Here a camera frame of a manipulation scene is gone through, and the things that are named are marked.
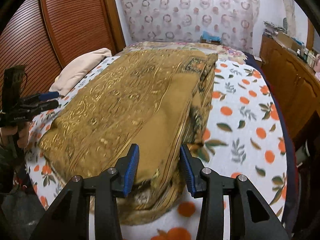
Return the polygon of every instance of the wooden roller shutter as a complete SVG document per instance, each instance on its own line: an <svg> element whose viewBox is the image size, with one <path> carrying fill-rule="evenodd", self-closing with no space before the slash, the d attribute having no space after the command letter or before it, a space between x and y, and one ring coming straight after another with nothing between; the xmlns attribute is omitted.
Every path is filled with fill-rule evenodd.
<svg viewBox="0 0 320 240"><path fill-rule="evenodd" d="M103 0L42 0L62 65L101 48L116 52Z"/></svg>
<svg viewBox="0 0 320 240"><path fill-rule="evenodd" d="M28 83L23 95L48 91L61 72L44 27L39 0L26 0L0 36L0 96L4 69L13 65L27 65Z"/></svg>

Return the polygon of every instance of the floral wallpaper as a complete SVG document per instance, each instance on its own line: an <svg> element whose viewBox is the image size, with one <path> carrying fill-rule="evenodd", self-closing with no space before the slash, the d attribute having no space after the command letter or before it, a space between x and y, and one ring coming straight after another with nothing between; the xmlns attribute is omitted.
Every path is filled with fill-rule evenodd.
<svg viewBox="0 0 320 240"><path fill-rule="evenodd" d="M203 31L252 52L260 0L122 0L133 41L198 42Z"/></svg>

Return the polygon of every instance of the blue handle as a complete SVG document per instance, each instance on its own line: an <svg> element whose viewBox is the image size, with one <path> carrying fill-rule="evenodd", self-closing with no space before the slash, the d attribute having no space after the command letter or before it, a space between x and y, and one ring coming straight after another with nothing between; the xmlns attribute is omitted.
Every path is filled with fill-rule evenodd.
<svg viewBox="0 0 320 240"><path fill-rule="evenodd" d="M59 92L57 92L57 91L48 92L48 93L45 93L45 94L40 94L39 95L39 100L40 101L47 101L47 100L54 99L54 98L57 98L57 97L59 97Z"/></svg>

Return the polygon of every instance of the blue object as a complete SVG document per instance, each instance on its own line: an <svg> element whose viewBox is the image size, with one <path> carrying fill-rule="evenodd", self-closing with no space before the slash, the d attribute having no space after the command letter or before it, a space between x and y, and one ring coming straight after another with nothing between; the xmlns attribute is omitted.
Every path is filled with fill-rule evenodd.
<svg viewBox="0 0 320 240"><path fill-rule="evenodd" d="M139 146L137 144L135 144L128 168L127 168L125 175L124 175L123 193L124 193L125 197L127 197L128 194L131 192L131 189L133 186L133 181L134 181L134 176L136 175L136 171L138 168L139 156L140 156Z"/></svg>
<svg viewBox="0 0 320 240"><path fill-rule="evenodd" d="M300 46L303 46L303 42L298 41L296 38L292 38L296 43L298 43Z"/></svg>
<svg viewBox="0 0 320 240"><path fill-rule="evenodd" d="M185 152L185 149L182 146L180 147L180 161L182 162L181 166L183 168L183 171L186 177L185 179L186 179L188 192L190 192L191 196L194 197L197 191L196 179L192 172L192 169L187 157L187 153Z"/></svg>
<svg viewBox="0 0 320 240"><path fill-rule="evenodd" d="M59 92L48 92L39 95L39 101L47 101L59 97Z"/></svg>
<svg viewBox="0 0 320 240"><path fill-rule="evenodd" d="M221 42L221 38L218 36L212 36L210 33L204 31L202 33L202 38L206 41L219 41Z"/></svg>

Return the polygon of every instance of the human hand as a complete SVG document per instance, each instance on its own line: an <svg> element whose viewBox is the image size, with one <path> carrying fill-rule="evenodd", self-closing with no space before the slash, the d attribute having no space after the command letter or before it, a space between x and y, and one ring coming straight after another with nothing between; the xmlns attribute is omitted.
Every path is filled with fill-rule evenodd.
<svg viewBox="0 0 320 240"><path fill-rule="evenodd" d="M19 132L19 139L17 141L18 147L21 149L24 149L28 144L28 138L29 138L29 127L30 122L26 122L23 129ZM0 134L1 134L1 146L6 147L9 143L8 136L14 135L18 131L18 127L1 127L0 128Z"/></svg>

